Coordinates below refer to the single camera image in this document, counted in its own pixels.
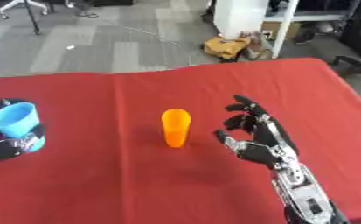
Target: white object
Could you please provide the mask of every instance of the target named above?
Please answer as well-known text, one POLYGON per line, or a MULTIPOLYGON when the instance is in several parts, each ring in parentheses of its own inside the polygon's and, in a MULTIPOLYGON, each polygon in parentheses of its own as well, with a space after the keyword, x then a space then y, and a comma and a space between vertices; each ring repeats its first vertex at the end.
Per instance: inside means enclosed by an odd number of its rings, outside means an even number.
MULTIPOLYGON (((45 6, 45 4, 41 4, 38 2, 34 2, 32 0, 27 0, 28 4, 39 7, 42 9, 42 14, 46 15, 48 14, 48 8, 47 6, 45 6)), ((18 4, 24 4, 24 0, 12 0, 11 2, 8 2, 6 5, 2 6, 0 8, 0 14, 3 16, 3 18, 9 18, 6 13, 4 13, 6 10, 13 8, 14 6, 18 5, 18 4)))
POLYGON ((268 0, 218 0, 214 24, 226 39, 236 39, 242 32, 259 32, 267 7, 268 0))
POLYGON ((278 58, 280 51, 282 49, 283 41, 285 41, 286 34, 288 33, 288 28, 292 23, 293 17, 295 16, 295 10, 300 0, 290 0, 288 3, 288 8, 286 9, 283 22, 281 23, 281 28, 278 31, 276 41, 273 47, 273 59, 278 58))
MULTIPOLYGON (((284 11, 266 17, 265 22, 282 22, 284 20, 284 11)), ((345 18, 347 11, 345 10, 327 10, 327 11, 298 11, 295 13, 292 22, 303 21, 339 21, 345 18)))

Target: blue cup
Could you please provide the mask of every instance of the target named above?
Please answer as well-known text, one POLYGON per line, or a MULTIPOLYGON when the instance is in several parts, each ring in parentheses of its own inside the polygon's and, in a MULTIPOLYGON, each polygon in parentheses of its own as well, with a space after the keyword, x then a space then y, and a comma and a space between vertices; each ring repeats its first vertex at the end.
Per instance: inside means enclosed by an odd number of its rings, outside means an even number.
MULTIPOLYGON (((24 137, 39 123, 33 103, 19 102, 0 109, 0 132, 7 137, 24 137)), ((41 137, 28 151, 39 150, 44 144, 45 138, 41 137)))

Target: red table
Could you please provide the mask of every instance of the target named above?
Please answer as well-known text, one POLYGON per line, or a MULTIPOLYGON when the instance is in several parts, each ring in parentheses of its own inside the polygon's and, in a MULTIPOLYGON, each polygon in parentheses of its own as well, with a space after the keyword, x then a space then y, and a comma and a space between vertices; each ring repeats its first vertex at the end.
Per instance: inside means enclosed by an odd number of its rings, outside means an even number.
POLYGON ((0 98, 36 102, 47 126, 42 150, 0 162, 0 224, 284 223, 269 171, 212 135, 233 94, 276 116, 327 194, 361 221, 361 99, 321 61, 287 59, 0 78, 0 98), (192 115, 180 150, 161 133, 170 108, 192 115))

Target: wire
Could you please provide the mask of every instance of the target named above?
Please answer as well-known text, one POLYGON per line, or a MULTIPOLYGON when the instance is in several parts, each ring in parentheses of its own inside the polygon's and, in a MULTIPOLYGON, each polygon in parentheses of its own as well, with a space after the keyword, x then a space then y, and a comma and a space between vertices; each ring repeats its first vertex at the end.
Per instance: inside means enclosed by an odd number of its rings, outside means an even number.
POLYGON ((149 34, 153 37, 156 37, 158 40, 160 40, 160 42, 162 43, 169 43, 169 44, 172 44, 174 45, 175 47, 177 47, 178 49, 180 49, 185 58, 187 58, 187 66, 188 67, 191 67, 193 66, 194 64, 192 63, 192 55, 190 53, 187 53, 187 51, 185 50, 185 47, 184 46, 181 46, 180 44, 174 42, 174 41, 170 41, 166 38, 163 38, 161 37, 159 34, 157 33, 154 33, 154 32, 149 32, 149 31, 142 31, 142 30, 139 30, 139 29, 136 29, 136 28, 133 28, 133 27, 128 27, 128 26, 124 26, 124 25, 119 25, 119 24, 114 24, 111 20, 108 20, 108 19, 105 19, 103 18, 102 20, 108 22, 109 24, 113 25, 113 26, 118 26, 118 27, 121 27, 123 29, 126 29, 126 30, 130 30, 130 31, 135 31, 135 32, 140 32, 140 33, 144 33, 144 34, 149 34))

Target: cardboard box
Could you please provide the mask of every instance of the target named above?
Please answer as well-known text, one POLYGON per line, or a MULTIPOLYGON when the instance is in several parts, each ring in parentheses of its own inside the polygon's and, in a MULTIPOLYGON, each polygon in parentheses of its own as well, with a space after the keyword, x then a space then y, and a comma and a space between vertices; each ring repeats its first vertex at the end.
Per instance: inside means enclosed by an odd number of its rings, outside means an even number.
MULTIPOLYGON (((278 35, 280 30, 281 22, 264 22, 261 26, 261 32, 265 35, 266 39, 274 40, 278 35)), ((297 36, 297 32, 300 30, 301 24, 298 22, 293 22, 288 28, 288 33, 286 34, 286 40, 294 39, 297 36)))

